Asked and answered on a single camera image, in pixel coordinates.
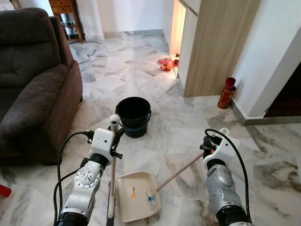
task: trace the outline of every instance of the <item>dustpan handle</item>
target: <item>dustpan handle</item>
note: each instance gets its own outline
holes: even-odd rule
[[[204,152],[201,154],[197,155],[193,159],[191,159],[188,163],[186,163],[182,168],[180,168],[178,171],[176,171],[173,175],[171,175],[166,181],[164,181],[160,186],[156,188],[156,191],[158,192],[163,188],[166,184],[168,184],[172,179],[174,179],[176,176],[178,176],[180,173],[182,173],[184,170],[186,170],[189,166],[191,166],[196,160],[198,160],[200,157],[204,155]]]

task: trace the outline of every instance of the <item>wooden wall panel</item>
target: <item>wooden wall panel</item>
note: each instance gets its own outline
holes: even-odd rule
[[[231,77],[261,0],[202,0],[184,96],[219,95]]]

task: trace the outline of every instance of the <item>doorway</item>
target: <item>doorway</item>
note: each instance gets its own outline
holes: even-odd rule
[[[182,5],[182,3],[179,0],[174,0],[173,21],[169,50],[169,55],[171,57],[172,62],[179,62],[181,57],[179,54],[181,52],[185,15],[186,7]],[[178,74],[178,62],[176,64],[173,63],[174,73],[176,77]]]
[[[282,88],[272,105],[269,107],[265,118],[301,116],[301,63]]]

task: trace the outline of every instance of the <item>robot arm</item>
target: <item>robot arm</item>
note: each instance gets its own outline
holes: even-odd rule
[[[122,158],[115,150],[123,133],[124,129],[116,134],[106,129],[94,132],[90,159],[75,175],[73,191],[58,217],[57,226],[88,225],[104,169],[111,165],[112,155]]]
[[[239,141],[228,137],[237,147]],[[204,165],[207,166],[206,187],[209,204],[221,226],[253,226],[244,211],[240,197],[235,191],[235,182],[228,163],[235,156],[233,148],[225,138],[205,137],[200,147],[204,150]]]

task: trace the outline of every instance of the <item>wooden cabinet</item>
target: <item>wooden cabinet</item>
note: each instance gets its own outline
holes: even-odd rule
[[[196,0],[181,0],[186,4]],[[178,75],[184,96],[220,95],[231,77],[261,0],[202,0],[186,7]]]
[[[79,19],[76,0],[49,0],[53,14],[59,16],[67,41],[85,39]]]
[[[201,0],[179,0],[194,14],[198,14]]]

